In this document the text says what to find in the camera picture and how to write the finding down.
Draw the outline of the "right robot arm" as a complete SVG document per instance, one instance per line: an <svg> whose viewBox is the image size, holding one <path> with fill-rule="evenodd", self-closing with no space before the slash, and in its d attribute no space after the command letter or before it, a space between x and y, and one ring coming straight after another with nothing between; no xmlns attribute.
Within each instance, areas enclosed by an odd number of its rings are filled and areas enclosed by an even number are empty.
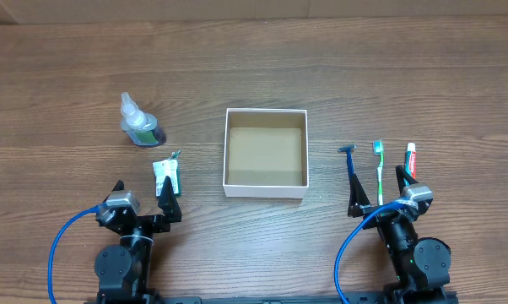
<svg viewBox="0 0 508 304"><path fill-rule="evenodd" d="M396 167L400 197L389 204L370 204L359 178L348 169L350 183L349 217L363 221L352 233L377 229L386 246L397 282L381 291L352 292L348 303L457 303L455 293L446 293L450 282L451 249L433 237L418 237L413 223L433 202L430 188L416 181L402 166Z"/></svg>

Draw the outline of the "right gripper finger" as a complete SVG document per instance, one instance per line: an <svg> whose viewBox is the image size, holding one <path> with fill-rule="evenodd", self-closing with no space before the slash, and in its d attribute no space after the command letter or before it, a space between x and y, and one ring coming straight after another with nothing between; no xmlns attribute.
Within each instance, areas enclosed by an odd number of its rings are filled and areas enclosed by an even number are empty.
<svg viewBox="0 0 508 304"><path fill-rule="evenodd" d="M350 198L348 207L348 217L360 217L365 214L364 209L371 207L365 190L363 189L359 178L356 174L352 174L349 178Z"/></svg>
<svg viewBox="0 0 508 304"><path fill-rule="evenodd" d="M396 166L397 183L399 187L406 187L418 183L405 169L404 166Z"/></svg>

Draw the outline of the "Colgate toothpaste tube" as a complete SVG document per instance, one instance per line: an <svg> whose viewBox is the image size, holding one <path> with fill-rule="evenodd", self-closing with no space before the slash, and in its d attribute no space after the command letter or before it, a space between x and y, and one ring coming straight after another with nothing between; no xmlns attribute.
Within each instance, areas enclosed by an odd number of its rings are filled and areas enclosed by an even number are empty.
<svg viewBox="0 0 508 304"><path fill-rule="evenodd" d="M405 153L405 170L412 177L416 177L416 145L408 143Z"/></svg>

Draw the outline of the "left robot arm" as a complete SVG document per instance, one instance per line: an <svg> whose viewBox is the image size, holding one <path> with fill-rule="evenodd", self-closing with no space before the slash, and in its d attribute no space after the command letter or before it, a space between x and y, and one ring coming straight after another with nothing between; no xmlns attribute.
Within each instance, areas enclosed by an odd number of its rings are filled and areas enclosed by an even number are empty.
<svg viewBox="0 0 508 304"><path fill-rule="evenodd" d="M170 231L182 213L171 179L164 180L157 196L159 214L140 215L140 203L123 181L97 207L99 226L119 235L119 243L102 249L95 258L99 279L98 303L163 303L160 293L149 288L149 270L154 235Z"/></svg>

